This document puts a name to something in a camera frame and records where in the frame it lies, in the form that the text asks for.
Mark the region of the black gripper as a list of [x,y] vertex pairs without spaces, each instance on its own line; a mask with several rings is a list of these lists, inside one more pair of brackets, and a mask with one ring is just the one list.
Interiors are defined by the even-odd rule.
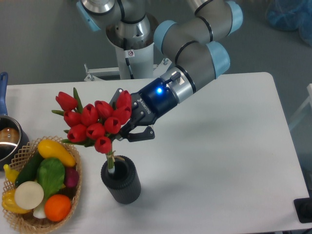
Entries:
[[[123,89],[118,88],[109,104],[113,109],[120,107],[118,101]],[[156,78],[136,93],[131,94],[132,105],[131,122],[126,123],[118,134],[118,141],[124,139],[129,142],[152,140],[155,138],[151,126],[158,118],[177,106],[178,101],[174,93],[166,87],[165,80]],[[146,126],[143,132],[130,133],[136,126]]]

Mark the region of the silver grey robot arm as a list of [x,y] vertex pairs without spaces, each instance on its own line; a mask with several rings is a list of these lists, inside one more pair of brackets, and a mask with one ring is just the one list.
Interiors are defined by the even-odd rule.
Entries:
[[173,66],[132,93],[132,115],[116,140],[153,139],[152,126],[158,118],[229,69],[229,55],[218,40],[241,27],[240,6],[232,0],[191,0],[188,4],[195,15],[191,21],[167,20],[156,28],[155,46]]

